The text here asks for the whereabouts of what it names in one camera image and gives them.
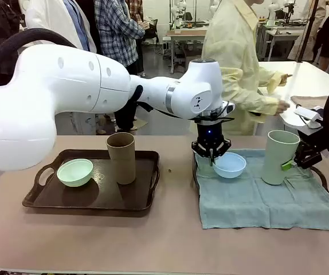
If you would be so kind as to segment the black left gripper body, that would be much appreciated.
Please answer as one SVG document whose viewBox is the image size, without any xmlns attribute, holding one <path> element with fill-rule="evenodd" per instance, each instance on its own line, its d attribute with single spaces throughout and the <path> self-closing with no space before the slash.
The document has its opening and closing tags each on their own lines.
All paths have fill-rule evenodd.
<svg viewBox="0 0 329 275">
<path fill-rule="evenodd" d="M 197 143 L 202 147 L 219 147 L 224 143 L 220 121 L 201 121 L 197 123 Z"/>
</svg>

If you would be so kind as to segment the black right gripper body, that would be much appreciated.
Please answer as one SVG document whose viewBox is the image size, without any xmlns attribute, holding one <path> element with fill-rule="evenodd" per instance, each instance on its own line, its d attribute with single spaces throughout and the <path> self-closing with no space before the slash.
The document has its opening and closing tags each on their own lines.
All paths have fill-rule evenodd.
<svg viewBox="0 0 329 275">
<path fill-rule="evenodd" d="M 329 132 L 323 127 L 317 129 L 300 127 L 297 131 L 301 140 L 315 151 L 327 150 L 329 152 Z"/>
</svg>

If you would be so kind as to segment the person's right hand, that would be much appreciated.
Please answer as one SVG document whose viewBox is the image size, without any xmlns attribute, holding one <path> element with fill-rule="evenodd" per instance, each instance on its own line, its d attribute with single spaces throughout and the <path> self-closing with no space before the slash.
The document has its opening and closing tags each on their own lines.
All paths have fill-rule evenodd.
<svg viewBox="0 0 329 275">
<path fill-rule="evenodd" d="M 290 107 L 290 104 L 284 100 L 279 100 L 275 115 L 282 114 Z"/>
</svg>

